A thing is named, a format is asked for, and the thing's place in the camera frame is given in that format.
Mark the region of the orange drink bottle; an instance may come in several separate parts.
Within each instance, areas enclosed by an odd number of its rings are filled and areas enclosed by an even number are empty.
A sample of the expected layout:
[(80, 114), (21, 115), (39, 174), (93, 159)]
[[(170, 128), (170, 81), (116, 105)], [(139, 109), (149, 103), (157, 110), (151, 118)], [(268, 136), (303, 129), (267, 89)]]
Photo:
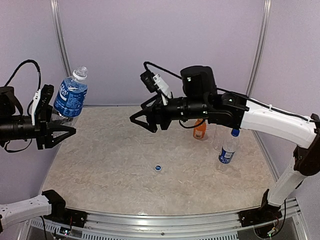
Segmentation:
[(204, 138), (207, 130), (207, 124), (204, 119), (197, 119), (193, 128), (193, 137), (197, 140)]

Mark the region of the white bottle cap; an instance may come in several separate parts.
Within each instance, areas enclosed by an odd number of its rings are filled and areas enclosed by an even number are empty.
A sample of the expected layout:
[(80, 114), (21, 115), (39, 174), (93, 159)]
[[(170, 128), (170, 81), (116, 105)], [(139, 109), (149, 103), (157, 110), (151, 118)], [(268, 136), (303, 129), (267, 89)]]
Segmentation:
[(154, 170), (157, 172), (157, 173), (160, 173), (161, 171), (162, 171), (162, 166), (161, 165), (156, 165), (155, 167), (154, 167)]

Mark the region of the clear bottle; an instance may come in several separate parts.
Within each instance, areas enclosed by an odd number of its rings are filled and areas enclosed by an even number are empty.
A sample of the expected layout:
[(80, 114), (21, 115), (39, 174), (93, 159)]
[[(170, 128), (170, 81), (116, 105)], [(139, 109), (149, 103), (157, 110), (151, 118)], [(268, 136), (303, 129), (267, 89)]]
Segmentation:
[(222, 142), (224, 140), (224, 129), (221, 126), (215, 128), (212, 146), (216, 151), (220, 151)]

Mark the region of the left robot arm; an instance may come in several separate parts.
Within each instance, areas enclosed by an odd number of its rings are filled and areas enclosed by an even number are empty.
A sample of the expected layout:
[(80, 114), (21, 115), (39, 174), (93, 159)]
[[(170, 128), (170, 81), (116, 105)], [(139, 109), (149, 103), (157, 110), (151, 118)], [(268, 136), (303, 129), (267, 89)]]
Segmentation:
[[(15, 96), (14, 87), (0, 89), (0, 145), (6, 149), (10, 141), (36, 140), (39, 150), (51, 149), (76, 134), (73, 127), (50, 121), (54, 93), (53, 85), (44, 85), (33, 97), (31, 115), (24, 115)], [(65, 200), (54, 190), (44, 191), (36, 197), (0, 206), (0, 230), (36, 217), (53, 217), (63, 223), (70, 218)]]

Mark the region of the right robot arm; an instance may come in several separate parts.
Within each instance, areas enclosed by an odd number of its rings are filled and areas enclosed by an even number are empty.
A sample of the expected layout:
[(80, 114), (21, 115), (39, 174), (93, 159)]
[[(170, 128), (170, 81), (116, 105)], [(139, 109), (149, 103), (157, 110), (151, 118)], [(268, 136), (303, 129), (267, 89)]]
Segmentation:
[(209, 124), (235, 130), (253, 130), (296, 144), (293, 158), (275, 186), (268, 190), (256, 218), (266, 222), (285, 199), (307, 177), (320, 171), (320, 119), (313, 114), (301, 116), (254, 100), (244, 94), (218, 88), (209, 66), (182, 69), (183, 97), (173, 97), (166, 82), (146, 69), (141, 81), (153, 97), (141, 104), (130, 121), (154, 133), (166, 130), (172, 121), (184, 123), (201, 119)]

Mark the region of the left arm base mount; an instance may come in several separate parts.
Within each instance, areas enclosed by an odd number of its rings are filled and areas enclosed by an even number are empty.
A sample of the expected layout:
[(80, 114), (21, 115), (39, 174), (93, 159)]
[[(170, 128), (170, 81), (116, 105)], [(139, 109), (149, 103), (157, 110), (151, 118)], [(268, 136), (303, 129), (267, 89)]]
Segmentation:
[(45, 215), (46, 220), (68, 225), (70, 227), (84, 228), (88, 213), (66, 207), (66, 201), (53, 189), (42, 192), (51, 205), (51, 214)]

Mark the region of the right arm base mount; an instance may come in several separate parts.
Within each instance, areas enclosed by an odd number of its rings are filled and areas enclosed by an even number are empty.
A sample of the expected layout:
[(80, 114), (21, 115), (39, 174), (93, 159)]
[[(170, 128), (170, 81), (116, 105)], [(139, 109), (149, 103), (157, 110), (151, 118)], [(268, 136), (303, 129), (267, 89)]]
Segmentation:
[(269, 204), (268, 193), (269, 189), (267, 189), (263, 194), (261, 205), (259, 207), (238, 212), (238, 217), (242, 227), (279, 220), (283, 216), (281, 206), (272, 206)]

